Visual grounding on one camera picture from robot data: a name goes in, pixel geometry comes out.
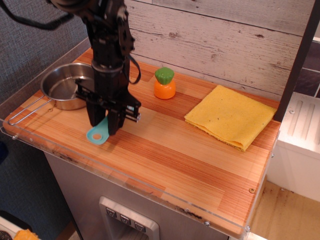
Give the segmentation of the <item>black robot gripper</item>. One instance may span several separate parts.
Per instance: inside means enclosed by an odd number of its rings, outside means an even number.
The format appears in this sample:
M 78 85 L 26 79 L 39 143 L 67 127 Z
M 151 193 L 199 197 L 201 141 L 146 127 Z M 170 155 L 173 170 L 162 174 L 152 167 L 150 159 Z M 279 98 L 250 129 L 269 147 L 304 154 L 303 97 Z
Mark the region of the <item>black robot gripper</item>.
M 92 69 L 93 83 L 78 83 L 76 96 L 86 101 L 87 114 L 93 127 L 106 117 L 106 110 L 112 109 L 108 112 L 107 120 L 108 133 L 113 136 L 123 127 L 125 118 L 133 120 L 118 109 L 132 106 L 136 117 L 133 121 L 137 122 L 141 118 L 141 103 L 129 92 L 130 64 L 125 63 L 118 69 L 106 69 L 103 72 L 94 67 Z

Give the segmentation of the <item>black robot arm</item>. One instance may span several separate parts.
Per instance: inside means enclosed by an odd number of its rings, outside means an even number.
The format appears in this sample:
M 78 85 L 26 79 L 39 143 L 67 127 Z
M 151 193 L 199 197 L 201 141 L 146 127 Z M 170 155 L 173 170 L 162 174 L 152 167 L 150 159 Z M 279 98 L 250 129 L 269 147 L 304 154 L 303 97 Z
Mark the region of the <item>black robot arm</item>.
M 86 102 L 90 124 L 104 118 L 113 136 L 126 118 L 138 120 L 141 102 L 129 92 L 130 64 L 134 41 L 129 28 L 129 13 L 122 0 L 53 0 L 58 9 L 81 18 L 93 51 L 93 81 L 77 79 L 76 95 Z

